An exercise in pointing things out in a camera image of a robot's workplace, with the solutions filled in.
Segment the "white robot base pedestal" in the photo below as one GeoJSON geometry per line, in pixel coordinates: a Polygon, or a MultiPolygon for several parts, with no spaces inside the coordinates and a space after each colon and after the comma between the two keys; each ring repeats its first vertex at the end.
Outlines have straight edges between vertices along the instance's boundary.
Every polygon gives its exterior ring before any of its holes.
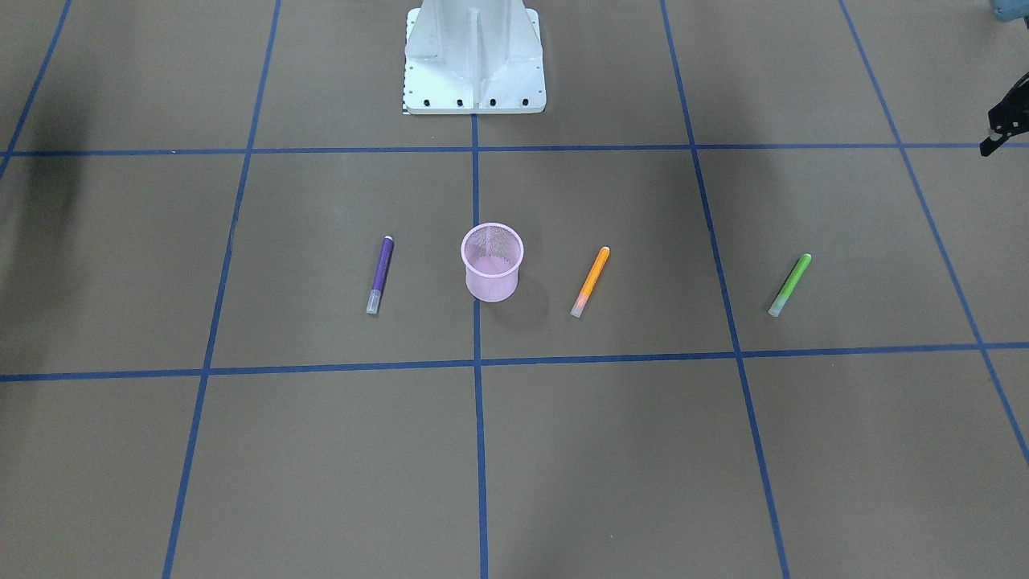
{"type": "Polygon", "coordinates": [[[543,33],[522,1],[423,1],[409,10],[402,110],[507,115],[547,108],[543,33]]]}

